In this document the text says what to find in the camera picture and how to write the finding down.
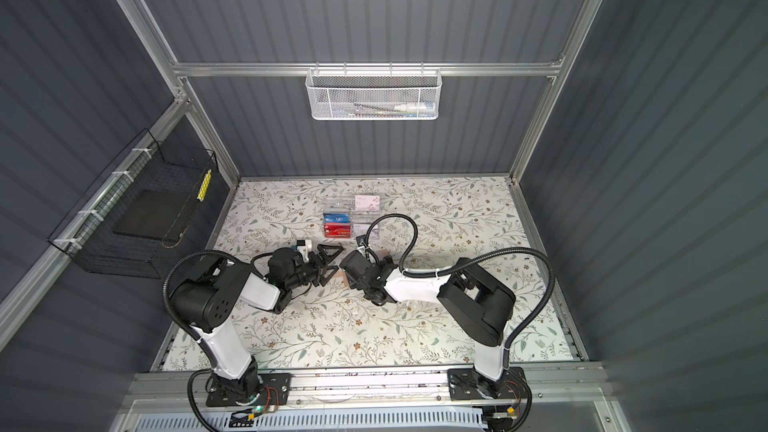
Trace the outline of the pink leather card holder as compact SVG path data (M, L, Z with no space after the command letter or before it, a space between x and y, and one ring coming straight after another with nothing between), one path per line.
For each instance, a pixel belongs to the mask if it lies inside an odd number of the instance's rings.
M347 287L354 290L380 288L384 268L393 264L388 251L382 250L382 253L382 257L375 258L368 252L361 253L358 249L353 250L341 260L335 277L340 278Z

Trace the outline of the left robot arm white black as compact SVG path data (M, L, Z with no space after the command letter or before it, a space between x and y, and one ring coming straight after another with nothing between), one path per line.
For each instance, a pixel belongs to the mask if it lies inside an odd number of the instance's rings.
M300 240L256 255L249 262L221 250L202 250L180 258L162 283L162 299L172 321L208 358L215 391L238 404L253 403L269 387L259 377L256 359L242 344L232 322L243 302L260 311L281 313L294 290L326 285L338 270L344 247Z

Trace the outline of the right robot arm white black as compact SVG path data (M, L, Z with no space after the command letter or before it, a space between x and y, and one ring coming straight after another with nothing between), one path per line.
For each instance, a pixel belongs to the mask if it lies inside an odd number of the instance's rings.
M425 278L405 275L387 256L379 262L359 251L348 254L340 264L351 288L377 306L396 302L426 302L444 309L458 327L474 341L473 371L467 379L451 382L472 388L482 398L498 398L508 360L510 337L508 322L513 316L516 297L501 281L468 258L461 258L460 269L447 273L437 270Z

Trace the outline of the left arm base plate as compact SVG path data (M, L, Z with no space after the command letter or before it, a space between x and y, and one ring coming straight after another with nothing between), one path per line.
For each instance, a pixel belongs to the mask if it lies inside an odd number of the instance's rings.
M206 384L207 407L282 406L288 401L289 373L247 373L243 378L225 379L216 374Z

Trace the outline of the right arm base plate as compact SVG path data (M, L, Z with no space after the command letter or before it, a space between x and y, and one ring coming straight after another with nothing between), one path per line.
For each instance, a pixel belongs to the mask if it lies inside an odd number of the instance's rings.
M450 397L455 401L466 400L511 400L520 402L531 395L524 370L509 367L502 376L491 380L474 368L451 368L447 370Z

